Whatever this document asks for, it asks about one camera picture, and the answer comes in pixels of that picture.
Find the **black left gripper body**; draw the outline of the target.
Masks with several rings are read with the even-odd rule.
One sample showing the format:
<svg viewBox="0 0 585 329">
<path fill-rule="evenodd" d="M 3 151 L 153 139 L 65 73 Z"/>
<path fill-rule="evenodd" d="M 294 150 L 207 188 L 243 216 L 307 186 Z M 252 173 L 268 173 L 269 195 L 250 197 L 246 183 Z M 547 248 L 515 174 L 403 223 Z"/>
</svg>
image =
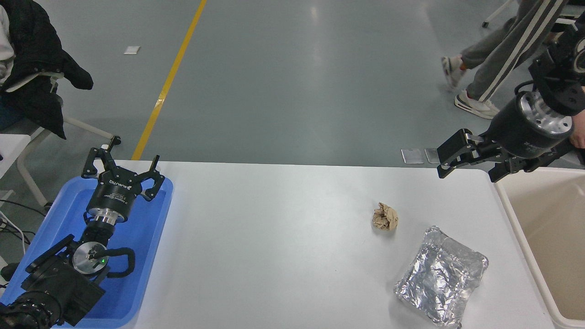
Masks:
<svg viewBox="0 0 585 329">
<path fill-rule="evenodd" d="M 143 190 L 141 183 L 145 179 L 145 173 L 137 174 L 124 168 L 102 172 L 86 212 L 96 216 L 99 210 L 108 209 L 116 212 L 118 219 L 129 218 L 134 202 Z"/>
</svg>

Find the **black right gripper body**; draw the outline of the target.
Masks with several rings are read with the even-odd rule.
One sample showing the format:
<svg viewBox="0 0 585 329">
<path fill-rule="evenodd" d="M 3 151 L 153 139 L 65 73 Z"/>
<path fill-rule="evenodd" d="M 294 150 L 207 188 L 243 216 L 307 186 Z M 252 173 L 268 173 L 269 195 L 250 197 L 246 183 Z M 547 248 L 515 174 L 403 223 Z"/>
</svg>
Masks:
<svg viewBox="0 0 585 329">
<path fill-rule="evenodd" d="M 492 119 L 485 139 L 516 157 L 533 159 L 567 139 L 572 131 L 572 118 L 553 110 L 541 96 L 516 96 Z"/>
</svg>

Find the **person's hand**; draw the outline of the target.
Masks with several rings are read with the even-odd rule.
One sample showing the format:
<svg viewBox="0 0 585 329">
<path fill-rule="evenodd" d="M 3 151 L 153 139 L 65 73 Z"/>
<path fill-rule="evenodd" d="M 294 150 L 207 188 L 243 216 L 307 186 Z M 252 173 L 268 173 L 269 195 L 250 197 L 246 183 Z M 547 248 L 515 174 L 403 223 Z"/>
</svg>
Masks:
<svg viewBox="0 0 585 329">
<path fill-rule="evenodd" d="M 585 110 L 572 117 L 573 133 L 570 136 L 570 143 L 579 149 L 585 148 Z"/>
</svg>

